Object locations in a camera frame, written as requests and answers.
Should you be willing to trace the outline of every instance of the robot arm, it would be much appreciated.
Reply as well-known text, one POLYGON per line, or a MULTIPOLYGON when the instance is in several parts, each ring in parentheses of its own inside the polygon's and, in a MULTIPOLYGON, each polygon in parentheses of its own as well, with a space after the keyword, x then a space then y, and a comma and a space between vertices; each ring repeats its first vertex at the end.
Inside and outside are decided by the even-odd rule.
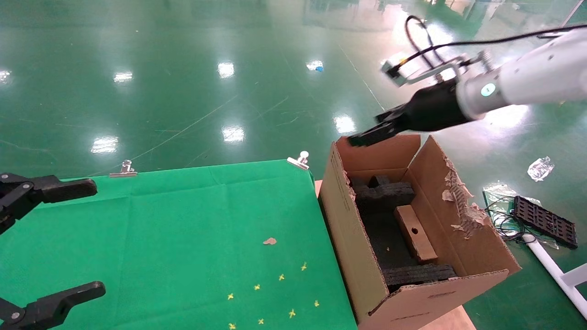
MULTIPOLYGON (((27 178, 1 173, 0 235, 40 203, 74 200, 93 196, 97 192, 96 183, 91 179, 63 182, 55 176, 27 178)), ((104 294, 104 284, 96 281, 39 298, 22 308, 0 298, 0 321, 3 321, 0 330, 44 330, 56 327, 65 322, 73 307, 104 294)))
POLYGON ((384 73, 398 85, 413 83, 453 68, 456 77, 418 90, 412 99, 376 117, 374 128, 349 137, 368 146, 405 130, 433 132, 473 120, 509 105, 587 99, 587 29, 574 29, 519 59, 465 78, 457 58, 408 80, 386 63, 384 73))

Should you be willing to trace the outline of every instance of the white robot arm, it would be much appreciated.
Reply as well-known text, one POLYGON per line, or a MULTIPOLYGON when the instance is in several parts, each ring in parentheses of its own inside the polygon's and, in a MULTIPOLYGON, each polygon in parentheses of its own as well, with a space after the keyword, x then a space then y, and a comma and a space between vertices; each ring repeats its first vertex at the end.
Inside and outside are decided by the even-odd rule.
POLYGON ((457 84, 471 119, 508 105, 587 99, 587 29, 576 29, 500 68, 457 84))
POLYGON ((446 69, 453 69, 456 77, 418 90, 409 102, 378 115, 377 126, 350 136, 349 143, 368 146, 404 130, 433 132, 481 119, 485 113, 509 105, 587 99, 587 28, 564 29, 571 31, 499 68, 491 69, 485 62, 487 71, 474 77, 461 73, 462 67, 485 61, 484 52, 474 60, 457 57, 414 79, 399 71, 408 60, 426 51, 468 42, 432 46, 397 65, 386 62, 382 71, 398 86, 438 76, 446 69))

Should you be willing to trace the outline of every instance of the white pipe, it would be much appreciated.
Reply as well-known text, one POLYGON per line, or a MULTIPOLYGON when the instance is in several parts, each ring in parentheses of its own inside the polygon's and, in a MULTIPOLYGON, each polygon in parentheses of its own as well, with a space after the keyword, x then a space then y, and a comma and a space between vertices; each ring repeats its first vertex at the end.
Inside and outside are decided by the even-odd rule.
POLYGON ((542 263, 544 268, 550 273, 552 278, 556 281, 556 283, 561 287, 561 289, 566 293, 566 296, 569 297, 571 302, 577 307, 581 315, 585 319, 587 319, 587 301, 585 298, 579 293, 579 291, 568 284, 566 284, 562 280, 562 276, 564 273, 558 267, 558 265, 552 260, 551 256, 544 250, 544 248, 540 245, 540 243, 536 240, 533 235, 524 234, 522 236, 530 250, 536 255, 538 260, 542 263))
POLYGON ((583 282, 587 282, 587 264, 562 274, 561 279, 570 287, 576 287, 583 282))
POLYGON ((571 17, 573 17, 573 15, 575 14, 575 12, 577 11, 577 9, 579 9, 579 7, 581 6, 581 4, 583 3, 584 0, 580 0, 579 2, 577 2, 577 4, 575 5, 575 7, 571 10, 571 13, 569 14, 569 16, 567 16, 565 18, 564 21, 562 21, 561 26, 565 26, 570 20, 571 17))

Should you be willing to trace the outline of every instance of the cardboard box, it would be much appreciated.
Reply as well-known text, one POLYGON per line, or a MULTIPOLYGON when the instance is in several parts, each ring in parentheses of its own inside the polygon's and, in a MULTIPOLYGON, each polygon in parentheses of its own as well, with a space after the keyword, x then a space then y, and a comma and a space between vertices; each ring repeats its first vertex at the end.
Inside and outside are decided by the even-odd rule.
POLYGON ((351 147, 343 137, 330 150, 320 198, 359 330, 419 329, 520 270, 490 221, 475 224, 468 239, 455 230, 462 224, 457 205, 443 199, 453 169, 434 138, 419 148, 419 135, 402 134, 369 147, 351 147), (389 292, 348 180, 373 175, 411 183, 411 206, 438 255, 434 263, 452 265, 457 278, 389 292))

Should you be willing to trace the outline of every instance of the circular light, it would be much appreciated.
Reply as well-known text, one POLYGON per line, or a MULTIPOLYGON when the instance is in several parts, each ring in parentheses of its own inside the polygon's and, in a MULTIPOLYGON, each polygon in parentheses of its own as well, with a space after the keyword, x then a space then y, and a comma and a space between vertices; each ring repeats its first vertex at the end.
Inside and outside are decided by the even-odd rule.
POLYGON ((493 94, 493 92, 495 92, 495 85, 492 83, 488 83, 487 85, 483 86, 483 88, 481 88, 481 95, 483 96, 489 96, 493 94))

